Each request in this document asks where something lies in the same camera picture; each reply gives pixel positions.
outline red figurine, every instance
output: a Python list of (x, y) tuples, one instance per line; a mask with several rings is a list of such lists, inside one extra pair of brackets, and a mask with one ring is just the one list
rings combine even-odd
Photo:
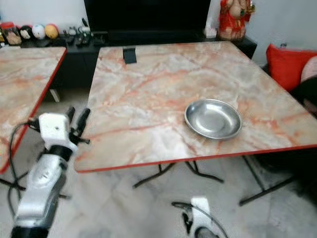
[(255, 6), (251, 0), (221, 0), (219, 17), (219, 37), (226, 40), (241, 40), (246, 34)]

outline metal plate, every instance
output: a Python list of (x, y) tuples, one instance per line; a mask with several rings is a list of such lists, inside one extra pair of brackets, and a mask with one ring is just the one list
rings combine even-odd
[(185, 110), (185, 120), (195, 132), (211, 139), (229, 139), (242, 126), (241, 116), (230, 104), (216, 99), (202, 99)]

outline red pillow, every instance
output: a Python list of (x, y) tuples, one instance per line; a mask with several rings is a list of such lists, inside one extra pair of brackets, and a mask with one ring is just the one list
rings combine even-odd
[(272, 78), (288, 92), (300, 84), (303, 68), (314, 56), (317, 52), (280, 49), (272, 44), (266, 50)]

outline floor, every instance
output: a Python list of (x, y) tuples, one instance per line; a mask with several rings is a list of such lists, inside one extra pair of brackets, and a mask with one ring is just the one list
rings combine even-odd
[[(47, 98), (38, 110), (65, 112), (69, 105), (85, 107), (88, 92), (62, 92), (58, 104)], [(28, 170), (43, 148), (40, 136), (28, 131), (14, 158), (18, 174)], [(156, 173), (156, 166), (78, 174), (69, 163), (67, 183), (59, 200), (50, 238), (184, 238), (182, 211), (172, 201), (190, 202), (202, 196), (230, 238), (315, 238), (317, 209), (306, 197), (298, 197), (295, 182), (243, 207), (241, 198), (260, 191), (241, 157), (199, 161), (202, 172), (216, 175), (224, 184), (192, 174), (184, 163), (137, 189), (132, 185)], [(287, 177), (257, 168), (266, 186)], [(10, 179), (10, 172), (1, 178)], [(0, 237), (9, 237), (13, 219), (7, 206), (7, 187), (0, 184)]]

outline yellow ball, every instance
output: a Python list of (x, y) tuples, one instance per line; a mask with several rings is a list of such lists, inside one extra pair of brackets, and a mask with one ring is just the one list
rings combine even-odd
[(55, 39), (58, 36), (58, 30), (53, 24), (48, 24), (45, 26), (45, 34), (47, 37)]

